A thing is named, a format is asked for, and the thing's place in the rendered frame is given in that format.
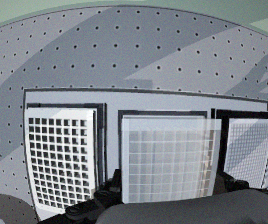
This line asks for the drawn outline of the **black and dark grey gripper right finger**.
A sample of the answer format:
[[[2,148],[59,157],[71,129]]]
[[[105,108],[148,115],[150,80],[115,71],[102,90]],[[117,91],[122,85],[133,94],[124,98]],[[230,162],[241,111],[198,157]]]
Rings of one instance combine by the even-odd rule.
[[[232,176],[230,176],[229,174],[227,174],[226,172],[222,171],[217,167],[212,195],[223,194],[244,189],[255,189],[268,195],[268,190],[266,188],[263,189],[251,188],[249,187],[249,183],[247,181],[237,180],[234,182],[234,179],[235,178],[233,178]]]

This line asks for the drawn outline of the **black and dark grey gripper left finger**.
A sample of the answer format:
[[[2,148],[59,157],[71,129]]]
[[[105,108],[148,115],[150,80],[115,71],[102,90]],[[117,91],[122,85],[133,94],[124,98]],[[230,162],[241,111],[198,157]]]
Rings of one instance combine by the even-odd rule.
[[[94,199],[71,205],[65,209],[65,213],[59,213],[37,224],[95,224],[104,210],[125,204],[122,202],[121,169],[115,169],[112,181],[106,181],[103,190],[98,190],[93,195]]]

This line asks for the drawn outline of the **white well plate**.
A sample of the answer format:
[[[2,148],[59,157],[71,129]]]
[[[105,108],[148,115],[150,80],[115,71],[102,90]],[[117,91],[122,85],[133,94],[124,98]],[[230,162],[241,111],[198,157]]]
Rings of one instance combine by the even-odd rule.
[[[25,141],[39,209],[63,214],[71,205],[94,199],[100,190],[98,109],[25,109]]]
[[[268,116],[221,114],[217,167],[249,187],[262,188],[268,163]]]

